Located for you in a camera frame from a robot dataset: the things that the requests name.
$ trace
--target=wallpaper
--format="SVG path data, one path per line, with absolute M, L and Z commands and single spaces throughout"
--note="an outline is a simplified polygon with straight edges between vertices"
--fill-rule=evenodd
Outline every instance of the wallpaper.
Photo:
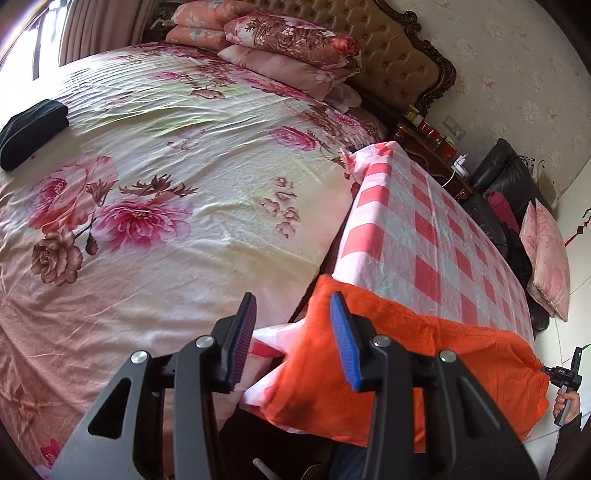
M 499 137 L 544 163 L 562 194 L 591 155 L 591 77 L 566 36 L 535 0 L 388 0 L 413 10 L 458 78 L 427 121 L 448 134 L 473 170 Z

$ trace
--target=metal screw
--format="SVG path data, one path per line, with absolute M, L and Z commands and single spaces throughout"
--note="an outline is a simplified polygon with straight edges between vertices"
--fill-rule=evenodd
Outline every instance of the metal screw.
M 131 361 L 135 364 L 143 364 L 148 359 L 148 353 L 138 350 L 131 354 Z
M 457 355 L 452 350 L 441 350 L 439 358 L 447 364 L 452 364 L 457 360 Z
M 373 342 L 375 346 L 385 347 L 390 345 L 392 340 L 390 340 L 390 338 L 386 337 L 385 335 L 376 335 L 373 339 Z
M 204 335 L 195 340 L 195 345 L 197 345 L 199 348 L 209 348 L 213 345 L 214 341 L 215 340 L 212 336 Z

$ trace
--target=checkered tablecloth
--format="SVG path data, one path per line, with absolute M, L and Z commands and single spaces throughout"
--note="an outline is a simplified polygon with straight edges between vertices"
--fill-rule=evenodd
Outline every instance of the checkered tablecloth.
M 343 156 L 361 188 L 333 278 L 419 314 L 509 330 L 533 346 L 523 288 L 480 227 L 435 179 L 396 142 Z M 253 353 L 289 353 L 304 325 L 256 330 Z M 243 403 L 260 406 L 276 375 L 247 390 Z

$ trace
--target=floral bedsheet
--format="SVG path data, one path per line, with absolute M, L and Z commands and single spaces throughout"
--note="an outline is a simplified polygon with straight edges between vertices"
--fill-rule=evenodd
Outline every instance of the floral bedsheet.
M 42 80 L 0 112 L 55 98 L 70 120 L 0 174 L 0 417 L 47 476 L 133 351 L 180 349 L 245 291 L 258 327 L 286 322 L 351 204 L 339 149 L 374 139 L 196 48 L 128 47 Z M 216 399 L 219 424 L 263 361 Z

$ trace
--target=orange cloth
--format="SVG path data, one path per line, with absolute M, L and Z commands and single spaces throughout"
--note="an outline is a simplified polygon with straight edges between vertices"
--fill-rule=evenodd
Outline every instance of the orange cloth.
M 454 350 L 496 402 L 520 439 L 548 408 L 549 377 L 530 346 L 516 334 L 417 315 L 370 291 L 323 275 L 308 308 L 306 325 L 262 406 L 267 420 L 366 446 L 373 393 L 354 392 L 345 381 L 330 323 L 330 296 L 341 291 L 351 313 L 372 320 L 409 351 L 435 355 Z M 423 397 L 414 391 L 415 451 L 425 451 Z

